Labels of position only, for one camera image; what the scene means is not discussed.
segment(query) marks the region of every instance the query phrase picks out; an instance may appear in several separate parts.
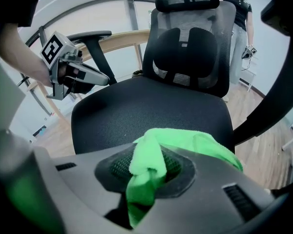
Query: armrest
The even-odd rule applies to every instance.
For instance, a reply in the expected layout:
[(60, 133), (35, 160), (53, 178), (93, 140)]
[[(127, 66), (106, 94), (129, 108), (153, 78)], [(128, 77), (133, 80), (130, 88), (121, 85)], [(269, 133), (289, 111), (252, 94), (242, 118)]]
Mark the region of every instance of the armrest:
[(88, 39), (102, 40), (102, 39), (110, 37), (111, 35), (112, 35), (111, 31), (102, 30), (102, 31), (90, 31), (90, 32), (78, 33), (78, 34), (68, 36), (67, 38), (73, 43), (80, 43)]
[(109, 85), (117, 83), (113, 71), (111, 70), (104, 53), (99, 45), (99, 41), (110, 37), (111, 31), (91, 31), (68, 36), (73, 43), (84, 43), (96, 63), (98, 69), (109, 77)]

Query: gray pants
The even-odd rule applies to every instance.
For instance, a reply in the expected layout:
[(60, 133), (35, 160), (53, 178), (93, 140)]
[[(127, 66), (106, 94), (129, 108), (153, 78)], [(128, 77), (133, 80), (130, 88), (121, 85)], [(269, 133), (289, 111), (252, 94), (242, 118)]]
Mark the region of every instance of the gray pants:
[(247, 34), (238, 25), (233, 25), (230, 48), (230, 83), (237, 84), (242, 70), (242, 54), (247, 44)]

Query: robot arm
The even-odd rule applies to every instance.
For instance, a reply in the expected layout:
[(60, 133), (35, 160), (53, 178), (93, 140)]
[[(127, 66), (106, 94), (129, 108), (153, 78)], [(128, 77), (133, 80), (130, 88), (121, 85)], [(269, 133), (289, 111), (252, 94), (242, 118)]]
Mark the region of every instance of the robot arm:
[(251, 59), (255, 55), (257, 50), (254, 48), (254, 45), (251, 44), (245, 48), (243, 52), (242, 59)]
[[(41, 57), (49, 69), (53, 94), (51, 99), (63, 100), (69, 93), (88, 93), (94, 85), (105, 86), (109, 77), (86, 65), (83, 53), (66, 36), (54, 32), (41, 51)], [(64, 74), (59, 67), (66, 66)]]

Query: round mesh vent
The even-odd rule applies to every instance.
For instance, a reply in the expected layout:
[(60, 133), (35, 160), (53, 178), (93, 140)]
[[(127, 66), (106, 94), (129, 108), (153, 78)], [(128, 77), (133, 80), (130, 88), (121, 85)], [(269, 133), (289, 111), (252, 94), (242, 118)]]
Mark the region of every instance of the round mesh vent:
[[(169, 182), (178, 176), (181, 171), (181, 164), (179, 163), (179, 161), (177, 161), (173, 157), (170, 157), (165, 152), (162, 151), (162, 153), (167, 169), (165, 182)], [(132, 174), (129, 171), (132, 156), (133, 151), (128, 152), (127, 155), (114, 160), (109, 167), (110, 172), (123, 183), (128, 183), (132, 177)]]

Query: mesh backrest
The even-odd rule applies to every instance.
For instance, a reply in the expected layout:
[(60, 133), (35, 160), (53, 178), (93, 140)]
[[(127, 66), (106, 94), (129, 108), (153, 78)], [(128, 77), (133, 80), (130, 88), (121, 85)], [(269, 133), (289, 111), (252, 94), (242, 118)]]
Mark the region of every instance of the mesh backrest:
[(234, 5), (224, 1), (214, 9), (167, 13), (154, 9), (143, 61), (144, 75), (224, 96), (229, 89), (234, 17)]

